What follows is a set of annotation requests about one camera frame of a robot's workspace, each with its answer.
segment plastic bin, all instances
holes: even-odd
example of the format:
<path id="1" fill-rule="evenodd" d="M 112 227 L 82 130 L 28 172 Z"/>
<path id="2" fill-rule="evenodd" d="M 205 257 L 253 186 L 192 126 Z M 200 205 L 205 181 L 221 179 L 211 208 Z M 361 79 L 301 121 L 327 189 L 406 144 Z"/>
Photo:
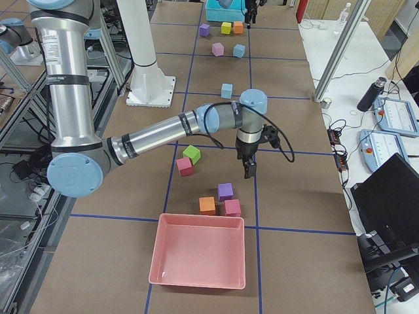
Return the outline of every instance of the plastic bin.
<path id="1" fill-rule="evenodd" d="M 207 21 L 243 22 L 246 7 L 244 5 L 244 0 L 233 0 L 231 6 L 228 9 L 223 9 L 216 0 L 207 0 L 205 11 L 207 15 Z"/>
<path id="2" fill-rule="evenodd" d="M 243 289 L 246 285 L 244 220 L 161 214 L 149 282 Z"/>

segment black thermos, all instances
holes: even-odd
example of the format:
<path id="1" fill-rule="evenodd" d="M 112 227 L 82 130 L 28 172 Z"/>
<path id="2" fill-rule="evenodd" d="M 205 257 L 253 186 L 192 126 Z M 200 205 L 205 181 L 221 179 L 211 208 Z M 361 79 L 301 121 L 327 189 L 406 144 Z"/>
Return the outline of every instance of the black thermos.
<path id="1" fill-rule="evenodd" d="M 384 77 L 379 77 L 378 80 L 371 84 L 364 97 L 359 101 L 357 109 L 360 111 L 367 111 L 373 105 L 374 101 L 384 91 L 384 85 L 387 80 Z"/>

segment white desk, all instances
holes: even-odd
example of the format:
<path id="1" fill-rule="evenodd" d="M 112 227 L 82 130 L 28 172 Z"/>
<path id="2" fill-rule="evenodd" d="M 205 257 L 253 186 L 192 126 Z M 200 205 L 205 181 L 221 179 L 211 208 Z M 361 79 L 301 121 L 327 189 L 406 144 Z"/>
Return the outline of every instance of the white desk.
<path id="1" fill-rule="evenodd" d="M 313 79 L 317 86 L 318 80 L 329 61 L 330 55 L 338 40 L 338 35 L 335 35 L 332 31 L 335 21 L 317 21 L 313 20 L 313 28 L 310 27 L 308 22 L 303 22 L 300 25 L 300 33 L 304 43 L 304 49 L 306 51 L 307 60 L 310 63 L 310 70 Z M 319 24 L 327 25 L 329 28 L 326 30 L 320 30 L 317 26 Z M 358 73 L 368 72 L 371 69 L 381 66 L 384 62 L 388 61 L 386 53 L 383 51 L 380 43 L 376 39 L 374 33 L 371 31 L 367 22 L 361 22 L 352 39 L 346 53 L 340 65 L 334 75 L 339 77 L 346 73 Z M 356 105 L 359 100 L 367 91 L 368 87 L 377 80 L 378 77 L 386 77 L 385 70 L 389 66 L 388 61 L 380 69 L 376 69 L 368 74 L 346 76 L 340 79 L 332 80 L 326 93 L 325 97 L 329 97 L 333 100 L 331 107 L 327 110 L 323 110 L 331 118 L 332 122 L 343 118 L 347 121 L 349 126 L 359 126 L 361 122 L 362 112 L 356 109 Z M 405 88 L 405 85 L 400 82 L 401 99 L 410 101 L 414 109 L 416 117 L 419 117 L 419 108 L 416 106 L 413 98 Z M 390 95 L 389 97 L 398 98 L 397 95 Z M 329 118 L 324 116 L 325 125 L 329 125 Z M 374 114 L 367 112 L 364 114 L 363 122 L 360 128 L 350 129 L 345 128 L 342 137 L 340 138 L 342 144 L 346 147 L 348 152 L 355 150 L 359 143 L 359 133 L 362 129 L 371 130 L 376 124 Z M 402 137 L 403 144 L 406 148 L 407 154 L 419 155 L 419 138 L 412 139 L 408 137 Z M 419 158 L 410 159 L 412 167 L 419 172 Z M 349 161 L 349 181 L 347 189 L 349 190 L 355 183 L 363 182 L 371 172 L 363 161 L 363 157 L 359 151 L 359 148 L 351 155 Z M 360 234 L 362 232 L 362 225 L 360 223 L 357 211 L 351 211 L 352 224 L 355 232 Z M 379 300 L 375 300 L 375 304 L 379 304 L 384 301 L 384 297 Z M 392 301 L 388 303 L 388 313 L 391 314 L 417 314 L 419 309 L 419 297 L 416 296 L 407 302 Z M 376 309 L 377 313 L 383 313 L 384 308 Z"/>

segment foam cube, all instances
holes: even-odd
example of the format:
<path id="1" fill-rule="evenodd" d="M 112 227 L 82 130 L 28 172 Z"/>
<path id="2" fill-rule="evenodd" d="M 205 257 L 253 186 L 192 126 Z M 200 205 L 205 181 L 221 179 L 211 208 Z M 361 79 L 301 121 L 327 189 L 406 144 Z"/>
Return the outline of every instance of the foam cube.
<path id="1" fill-rule="evenodd" d="M 214 197 L 199 198 L 199 212 L 201 215 L 215 216 Z"/>
<path id="2" fill-rule="evenodd" d="M 242 44 L 237 44 L 233 48 L 233 56 L 237 58 L 241 58 L 244 56 L 246 52 L 246 46 L 243 46 Z"/>
<path id="3" fill-rule="evenodd" d="M 182 153 L 183 157 L 188 157 L 192 160 L 192 165 L 196 164 L 201 158 L 201 151 L 195 146 L 189 145 Z"/>
<path id="4" fill-rule="evenodd" d="M 207 37 L 211 32 L 211 28 L 208 24 L 201 24 L 201 26 L 199 27 L 199 35 L 203 36 L 203 37 Z"/>
<path id="5" fill-rule="evenodd" d="M 235 34 L 243 33 L 243 22 L 237 21 L 233 23 L 233 32 Z"/>
<path id="6" fill-rule="evenodd" d="M 224 83 L 221 87 L 221 98 L 231 99 L 233 94 L 233 84 Z"/>
<path id="7" fill-rule="evenodd" d="M 231 183 L 218 184 L 218 200 L 225 201 L 233 198 L 233 185 Z"/>
<path id="8" fill-rule="evenodd" d="M 242 210 L 240 209 L 239 200 L 227 200 L 224 202 L 225 215 L 229 217 L 240 217 L 242 216 Z"/>
<path id="9" fill-rule="evenodd" d="M 181 177 L 186 177 L 187 175 L 192 175 L 194 173 L 192 162 L 188 157 L 176 160 L 176 164 Z"/>
<path id="10" fill-rule="evenodd" d="M 223 22 L 221 24 L 221 33 L 228 35 L 231 32 L 231 23 L 230 22 Z"/>
<path id="11" fill-rule="evenodd" d="M 212 53 L 214 56 L 219 57 L 224 54 L 224 46 L 221 43 L 212 44 Z"/>

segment pink tray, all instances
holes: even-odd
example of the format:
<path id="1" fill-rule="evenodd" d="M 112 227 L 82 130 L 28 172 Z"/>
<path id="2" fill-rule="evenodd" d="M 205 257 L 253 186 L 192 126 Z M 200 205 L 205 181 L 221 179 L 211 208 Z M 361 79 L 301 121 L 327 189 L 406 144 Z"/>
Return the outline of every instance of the pink tray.
<path id="1" fill-rule="evenodd" d="M 243 289 L 244 220 L 161 214 L 149 281 L 158 285 Z"/>

